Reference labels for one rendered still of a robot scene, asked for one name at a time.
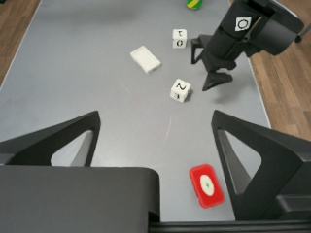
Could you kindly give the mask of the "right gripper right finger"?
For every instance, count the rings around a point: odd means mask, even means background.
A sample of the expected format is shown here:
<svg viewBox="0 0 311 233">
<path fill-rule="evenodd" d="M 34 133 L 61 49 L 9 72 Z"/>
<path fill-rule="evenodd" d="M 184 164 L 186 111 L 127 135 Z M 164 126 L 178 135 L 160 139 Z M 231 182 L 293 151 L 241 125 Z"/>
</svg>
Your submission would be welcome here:
<svg viewBox="0 0 311 233">
<path fill-rule="evenodd" d="M 235 220 L 256 220 L 281 196 L 311 195 L 311 141 L 215 110 L 211 120 Z M 260 155 L 251 179 L 228 132 Z"/>
</svg>

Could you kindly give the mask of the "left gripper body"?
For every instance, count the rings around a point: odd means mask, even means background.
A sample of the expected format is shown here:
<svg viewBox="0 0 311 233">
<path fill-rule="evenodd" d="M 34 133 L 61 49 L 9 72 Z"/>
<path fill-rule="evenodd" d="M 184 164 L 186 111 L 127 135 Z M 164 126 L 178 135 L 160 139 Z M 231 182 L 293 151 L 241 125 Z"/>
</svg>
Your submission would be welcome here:
<svg viewBox="0 0 311 233">
<path fill-rule="evenodd" d="M 237 41 L 241 41 L 244 37 L 236 38 L 229 35 L 223 31 L 221 24 L 219 24 L 213 35 L 214 37 L 212 35 L 199 34 L 197 38 L 197 41 L 200 41 L 205 51 L 201 60 L 212 82 L 227 81 L 228 77 L 225 72 L 216 71 L 219 71 L 221 68 L 233 70 L 237 66 L 234 60 L 224 60 L 224 58 Z"/>
</svg>

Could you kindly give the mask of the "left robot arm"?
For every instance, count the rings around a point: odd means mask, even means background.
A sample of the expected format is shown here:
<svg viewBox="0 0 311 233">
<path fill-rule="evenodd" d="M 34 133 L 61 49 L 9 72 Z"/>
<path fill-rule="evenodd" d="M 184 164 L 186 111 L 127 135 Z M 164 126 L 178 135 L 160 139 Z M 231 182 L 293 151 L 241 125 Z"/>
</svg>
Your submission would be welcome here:
<svg viewBox="0 0 311 233">
<path fill-rule="evenodd" d="M 304 28 L 300 17 L 277 0 L 234 0 L 221 26 L 233 37 L 244 37 L 237 41 L 224 60 L 236 60 L 243 51 L 248 58 L 262 50 L 276 56 Z"/>
</svg>

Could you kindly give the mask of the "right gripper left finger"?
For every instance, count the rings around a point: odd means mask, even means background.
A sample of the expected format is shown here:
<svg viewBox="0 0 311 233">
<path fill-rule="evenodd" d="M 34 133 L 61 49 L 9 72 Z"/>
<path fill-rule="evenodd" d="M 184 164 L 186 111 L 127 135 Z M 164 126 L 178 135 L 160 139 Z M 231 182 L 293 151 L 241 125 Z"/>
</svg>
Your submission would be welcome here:
<svg viewBox="0 0 311 233">
<path fill-rule="evenodd" d="M 92 111 L 68 121 L 0 142 L 0 163 L 16 166 L 52 166 L 52 156 L 86 132 L 70 166 L 91 166 L 101 120 Z"/>
</svg>

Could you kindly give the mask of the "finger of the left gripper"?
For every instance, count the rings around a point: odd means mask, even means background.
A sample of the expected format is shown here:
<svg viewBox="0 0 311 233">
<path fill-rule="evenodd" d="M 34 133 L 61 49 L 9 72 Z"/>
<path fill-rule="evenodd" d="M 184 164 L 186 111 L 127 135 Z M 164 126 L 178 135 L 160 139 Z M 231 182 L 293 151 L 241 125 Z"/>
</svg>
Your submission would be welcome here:
<svg viewBox="0 0 311 233">
<path fill-rule="evenodd" d="M 209 76 L 207 75 L 206 76 L 206 79 L 205 79 L 205 82 L 204 82 L 204 85 L 202 87 L 202 91 L 207 91 L 215 86 L 218 86 L 218 85 L 221 85 L 221 84 L 224 84 L 224 83 L 230 83 L 233 81 L 233 77 L 231 76 L 231 74 L 226 74 L 227 77 L 228 77 L 228 80 L 227 81 L 217 81 L 217 82 L 212 82 L 210 79 L 209 79 Z M 212 83 L 212 84 L 211 84 Z"/>
<path fill-rule="evenodd" d="M 195 59 L 195 50 L 196 49 L 203 49 L 203 47 L 201 46 L 200 42 L 197 41 L 197 38 L 192 38 L 190 40 L 190 52 L 191 52 L 190 64 L 191 65 L 195 65 L 201 59 L 203 53 L 205 52 L 204 50 L 202 50 L 200 55 Z"/>
</svg>

